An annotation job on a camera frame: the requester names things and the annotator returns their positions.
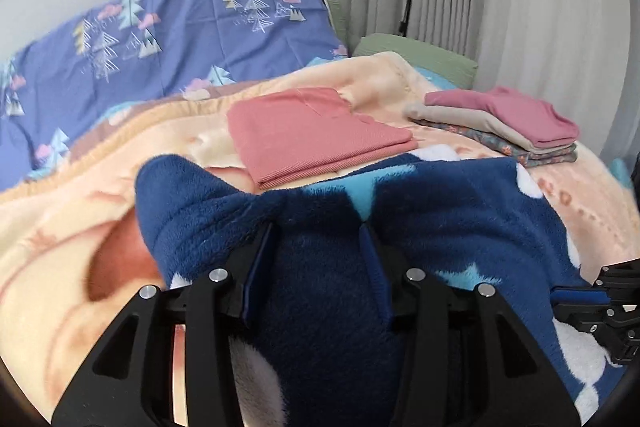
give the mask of pink folded shirt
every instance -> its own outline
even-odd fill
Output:
[[[352,114],[349,102],[328,87],[242,100],[227,119],[236,150],[261,189],[418,147],[411,131]]]
[[[424,96],[424,105],[486,111],[540,149],[569,145],[580,134],[578,126],[556,113],[553,105],[510,87],[494,87],[487,92],[465,89],[429,92]]]

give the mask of white spot pattern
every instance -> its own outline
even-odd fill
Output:
[[[573,264],[575,268],[579,268],[581,264],[580,253],[578,252],[578,249],[575,248],[575,244],[571,239],[569,232],[566,233],[566,249],[569,253],[569,261],[571,261],[571,264]]]
[[[174,278],[171,279],[171,285],[169,286],[170,290],[175,290],[176,288],[182,288],[183,286],[189,286],[191,281],[185,279],[179,273],[174,274]]]
[[[411,151],[409,154],[413,154],[425,162],[456,162],[461,159],[452,147],[444,143],[432,145],[430,147],[423,147],[422,149],[416,149]]]
[[[576,380],[584,384],[575,407],[584,425],[598,410],[598,391],[594,387],[607,367],[607,351],[593,335],[582,333],[568,324],[553,319],[558,342],[566,365]]]
[[[519,163],[516,165],[518,171],[518,188],[520,191],[529,198],[535,198],[539,200],[543,194],[538,184],[534,181],[531,175],[527,172]]]

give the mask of bed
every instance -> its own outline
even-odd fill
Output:
[[[464,158],[499,156],[402,119],[404,105],[438,89],[426,78],[429,71],[420,74],[394,54],[367,56],[384,51],[375,46],[346,60],[330,5],[0,0],[11,28],[0,35],[6,55],[0,210],[10,216],[0,223],[0,356],[37,410],[20,398],[32,421],[50,419],[79,363],[130,296],[144,284],[162,285],[135,217],[133,183],[141,165],[178,153],[258,192],[226,127],[234,102],[289,88],[334,87],[354,110],[410,129],[420,146],[444,143]],[[464,83],[474,70],[454,54],[415,66],[458,85],[449,72],[461,71]],[[570,230],[585,279],[593,281],[603,264],[637,256],[633,195],[589,150],[580,147],[574,165],[530,173]],[[174,407],[184,421],[182,385],[178,375]]]

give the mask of fleece texture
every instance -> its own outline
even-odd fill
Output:
[[[277,373],[288,426],[387,427],[391,420],[404,338],[377,311],[358,247],[365,220],[384,243],[451,286],[496,285],[586,421],[623,369],[610,365],[591,335],[554,323],[550,289],[586,285],[575,247],[513,159],[455,156],[417,150],[259,196],[180,156],[159,156],[136,181],[140,230],[164,279],[188,283],[223,265],[262,223],[279,225],[270,293],[242,339]],[[438,157],[452,161],[428,161]]]

